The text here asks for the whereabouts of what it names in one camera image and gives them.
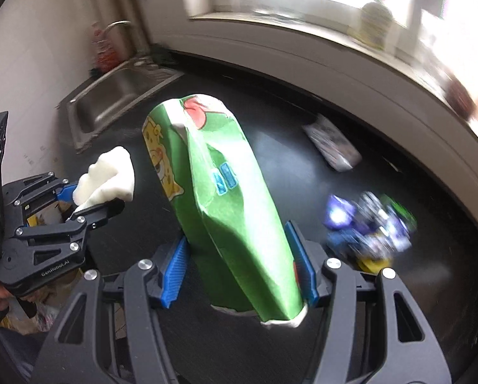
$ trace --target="screw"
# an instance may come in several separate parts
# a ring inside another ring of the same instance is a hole
[[[342,266],[342,262],[339,259],[330,258],[326,260],[326,265],[329,268],[338,269]]]
[[[390,267],[384,268],[381,273],[383,273],[384,277],[389,278],[390,280],[396,278],[396,271]]]
[[[84,273],[84,278],[86,280],[95,280],[97,278],[97,276],[99,275],[99,273],[97,273],[96,270],[88,270],[86,271],[86,273]]]
[[[152,260],[140,260],[137,266],[142,270],[150,270],[153,266]]]

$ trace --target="windowsill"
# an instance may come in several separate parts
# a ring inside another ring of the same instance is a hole
[[[376,61],[383,63],[388,66],[396,73],[402,74],[407,79],[411,80],[413,83],[418,85],[432,95],[438,102],[440,102],[443,107],[447,108],[455,117],[457,117],[460,122],[466,124],[466,127],[475,135],[478,139],[478,122],[475,122],[474,125],[471,125],[469,122],[461,119],[449,106],[448,102],[445,101],[443,90],[438,85],[430,85],[423,78],[421,78],[414,69],[403,62],[401,59],[390,55],[389,53],[376,51],[369,47],[363,46],[358,43],[356,40],[351,38],[348,35],[323,28],[314,24],[304,23],[304,22],[281,22],[269,17],[258,17],[250,13],[241,13],[241,12],[213,12],[200,16],[193,16],[191,20],[229,20],[229,21],[239,21],[247,23],[258,23],[263,25],[269,25],[276,28],[290,29],[294,32],[305,33],[308,35],[320,37],[328,41],[337,43],[343,47],[347,47],[354,51],[360,52],[366,56],[369,56]]]

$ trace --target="yellow object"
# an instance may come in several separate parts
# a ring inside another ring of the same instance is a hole
[[[166,154],[166,149],[161,143],[161,138],[163,138],[161,126],[147,117],[143,125],[143,136],[148,147],[150,160],[155,167],[166,196],[169,200],[172,200],[175,196],[182,195],[184,189],[175,181],[168,154]]]
[[[36,215],[32,215],[29,218],[27,218],[27,224],[30,227],[35,227],[38,225],[38,218],[36,218]]]
[[[384,50],[392,24],[392,13],[383,4],[383,0],[371,1],[361,9],[360,30],[355,37],[367,46]]]
[[[13,327],[12,327],[12,324],[10,322],[10,320],[5,317],[3,320],[1,320],[0,322],[0,327],[1,328],[6,328],[6,329],[11,329],[11,330],[15,330]]]
[[[372,274],[378,274],[381,270],[386,267],[390,267],[392,264],[391,260],[369,260],[369,259],[358,259],[358,265],[363,271]]]

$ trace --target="black countertop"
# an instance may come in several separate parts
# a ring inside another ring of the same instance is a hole
[[[176,216],[151,165],[141,127],[160,102],[206,93],[235,114],[280,218],[295,220],[306,238],[324,243],[320,218],[332,193],[350,199],[364,190],[386,193],[415,215],[419,227],[413,247],[397,257],[394,269],[424,311],[458,377],[478,352],[478,231],[444,188],[372,129],[325,101],[227,66],[180,59],[180,68],[187,71],[182,78],[120,117],[81,154],[72,147],[61,103],[59,140],[70,180],[118,145],[130,152],[136,173],[133,202],[91,235],[101,272],[126,270],[175,238]],[[332,170],[302,131],[316,111],[329,117],[362,154],[355,169]],[[289,384],[302,380],[320,316],[321,310],[311,310],[295,330],[268,331],[256,319],[218,313],[191,265],[178,300],[160,320],[173,366],[192,384]]]

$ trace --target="blue gripper pad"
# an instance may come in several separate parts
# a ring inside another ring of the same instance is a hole
[[[72,202],[72,195],[74,193],[74,190],[76,190],[76,187],[77,183],[64,186],[61,192],[58,193],[58,201]]]
[[[314,268],[312,267],[303,244],[290,221],[286,222],[284,230],[292,255],[294,256],[294,262],[296,263],[301,295],[310,307],[314,307],[319,300]]]
[[[171,302],[178,297],[178,291],[186,274],[187,264],[189,264],[189,244],[184,236],[178,243],[173,257],[164,272],[161,304],[165,309],[168,309]]]

